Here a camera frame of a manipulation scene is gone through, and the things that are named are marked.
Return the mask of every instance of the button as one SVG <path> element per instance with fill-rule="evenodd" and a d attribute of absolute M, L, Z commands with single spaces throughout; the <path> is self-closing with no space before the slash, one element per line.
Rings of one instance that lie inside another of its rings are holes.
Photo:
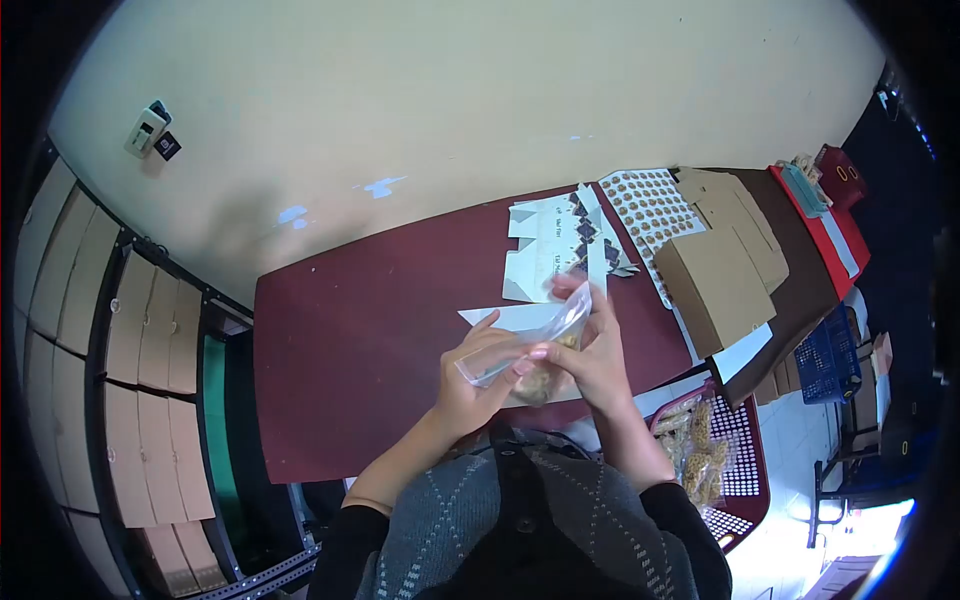
<path fill-rule="evenodd" d="M 532 534 L 537 529 L 537 523 L 528 516 L 516 520 L 516 530 L 521 534 Z"/>

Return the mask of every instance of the blue basket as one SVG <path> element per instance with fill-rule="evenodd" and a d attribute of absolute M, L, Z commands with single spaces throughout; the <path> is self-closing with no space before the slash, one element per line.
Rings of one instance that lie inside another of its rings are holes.
<path fill-rule="evenodd" d="M 843 304 L 817 325 L 794 355 L 804 404 L 846 403 L 860 389 L 860 362 Z"/>

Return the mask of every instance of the hand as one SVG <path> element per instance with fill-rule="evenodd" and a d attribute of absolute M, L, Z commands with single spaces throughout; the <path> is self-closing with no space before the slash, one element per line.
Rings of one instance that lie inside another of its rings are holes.
<path fill-rule="evenodd" d="M 440 357 L 440 394 L 433 408 L 445 433 L 456 438 L 484 426 L 500 408 L 519 379 L 534 368 L 526 360 L 528 348 L 516 351 L 516 360 L 505 369 L 489 388 L 477 388 L 457 369 L 456 362 L 471 352 L 516 336 L 511 331 L 492 327 L 500 318 L 494 310 L 483 321 L 473 326 L 463 343 Z"/>
<path fill-rule="evenodd" d="M 574 276 L 555 275 L 553 295 L 565 300 L 581 283 L 583 281 Z M 544 342 L 534 346 L 529 356 L 545 359 L 573 375 L 590 406 L 610 417 L 624 407 L 634 406 L 634 400 L 623 362 L 620 324 L 613 314 L 613 305 L 592 284 L 590 301 L 592 308 L 584 327 L 582 350 Z"/>

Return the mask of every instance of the wall socket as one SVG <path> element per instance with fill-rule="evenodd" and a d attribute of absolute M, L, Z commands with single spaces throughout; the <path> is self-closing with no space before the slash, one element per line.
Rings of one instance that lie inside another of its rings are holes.
<path fill-rule="evenodd" d="M 133 124 L 124 149 L 137 158 L 144 158 L 154 146 L 154 142 L 173 121 L 166 107 L 159 100 L 143 109 L 140 118 Z"/>

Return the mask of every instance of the fingernail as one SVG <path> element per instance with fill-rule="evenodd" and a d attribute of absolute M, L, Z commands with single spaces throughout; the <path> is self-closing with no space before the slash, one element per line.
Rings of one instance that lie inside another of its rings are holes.
<path fill-rule="evenodd" d="M 514 372 L 518 375 L 525 375 L 534 368 L 533 363 L 520 359 L 514 363 Z"/>

